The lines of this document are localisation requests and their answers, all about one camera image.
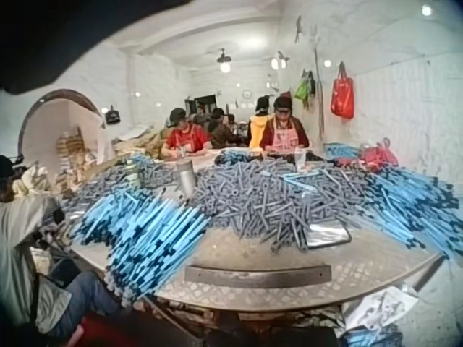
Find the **white wall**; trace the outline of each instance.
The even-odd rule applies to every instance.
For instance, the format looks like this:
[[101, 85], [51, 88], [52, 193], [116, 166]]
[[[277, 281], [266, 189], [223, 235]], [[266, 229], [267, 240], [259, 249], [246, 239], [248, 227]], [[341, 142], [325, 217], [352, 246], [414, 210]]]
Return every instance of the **white wall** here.
[[[302, 69], [315, 69], [316, 40], [325, 92], [325, 142], [374, 144], [387, 136], [404, 165], [463, 181], [463, 15], [452, 1], [432, 1], [433, 15], [418, 0], [285, 0], [276, 49], [292, 60], [279, 70], [282, 89], [295, 89]], [[294, 43], [302, 15], [304, 35]], [[332, 67], [323, 61], [330, 59]], [[329, 111], [337, 64], [354, 77], [355, 119]], [[301, 111], [312, 138], [318, 115]]]
[[133, 100], [134, 121], [162, 129], [173, 108], [185, 107], [184, 100], [191, 94], [190, 72], [162, 56], [136, 55], [134, 59], [133, 88], [140, 93]]
[[127, 89], [127, 58], [120, 50], [102, 43], [86, 53], [51, 85], [18, 96], [0, 92], [0, 153], [17, 154], [22, 121], [31, 106], [52, 90], [73, 89], [89, 98], [101, 110], [112, 104], [121, 123], [107, 126], [110, 138], [132, 126]]
[[[220, 70], [220, 65], [214, 65], [207, 69], [192, 72], [192, 98], [216, 94], [218, 107], [225, 110], [226, 104], [233, 106], [238, 102], [239, 108], [230, 108], [230, 113], [234, 114], [237, 121], [247, 121], [255, 114], [255, 103], [260, 96], [276, 93], [266, 87], [268, 74], [273, 74], [269, 62], [255, 64], [234, 64], [231, 63], [231, 71], [224, 74]], [[242, 92], [250, 90], [251, 99], [244, 99]], [[251, 103], [250, 108], [242, 108], [242, 104]]]

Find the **floor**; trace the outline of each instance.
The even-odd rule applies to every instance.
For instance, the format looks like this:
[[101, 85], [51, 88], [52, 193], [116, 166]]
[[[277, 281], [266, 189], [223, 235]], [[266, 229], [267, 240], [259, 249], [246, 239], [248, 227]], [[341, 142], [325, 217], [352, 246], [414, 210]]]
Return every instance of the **floor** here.
[[397, 322], [405, 347], [459, 346], [463, 336], [463, 269], [445, 261], [419, 292], [420, 301]]

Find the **round table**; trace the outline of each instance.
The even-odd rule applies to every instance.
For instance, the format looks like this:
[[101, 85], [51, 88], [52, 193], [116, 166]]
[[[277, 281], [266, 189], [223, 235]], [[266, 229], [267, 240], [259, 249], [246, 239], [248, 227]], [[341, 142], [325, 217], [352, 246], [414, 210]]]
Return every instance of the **round table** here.
[[[211, 166], [216, 152], [193, 159], [195, 170]], [[230, 288], [184, 280], [182, 268], [156, 296], [208, 309], [281, 312], [331, 306], [358, 299], [404, 280], [441, 256], [432, 248], [407, 249], [380, 231], [353, 229], [352, 241], [306, 254], [294, 247], [278, 254], [258, 239], [240, 239], [231, 229], [209, 229], [188, 264], [226, 270], [283, 270], [330, 265], [332, 281], [295, 288]], [[109, 249], [103, 244], [71, 249], [104, 271]]]

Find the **red bag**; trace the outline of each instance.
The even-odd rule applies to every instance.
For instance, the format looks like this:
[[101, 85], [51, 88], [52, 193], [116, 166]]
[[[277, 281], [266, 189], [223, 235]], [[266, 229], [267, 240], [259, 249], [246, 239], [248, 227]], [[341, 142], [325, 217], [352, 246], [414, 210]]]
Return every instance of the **red bag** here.
[[346, 75], [346, 67], [342, 61], [338, 78], [333, 82], [331, 112], [345, 119], [354, 118], [354, 81]]

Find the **yellow jacket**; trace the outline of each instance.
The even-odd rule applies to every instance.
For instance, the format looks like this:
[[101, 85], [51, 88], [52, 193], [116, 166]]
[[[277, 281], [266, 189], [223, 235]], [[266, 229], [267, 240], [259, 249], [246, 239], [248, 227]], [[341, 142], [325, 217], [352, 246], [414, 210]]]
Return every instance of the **yellow jacket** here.
[[267, 116], [252, 116], [250, 118], [251, 141], [249, 142], [249, 148], [253, 149], [259, 147], [263, 136], [263, 130], [266, 128], [267, 122], [272, 118], [273, 114]]

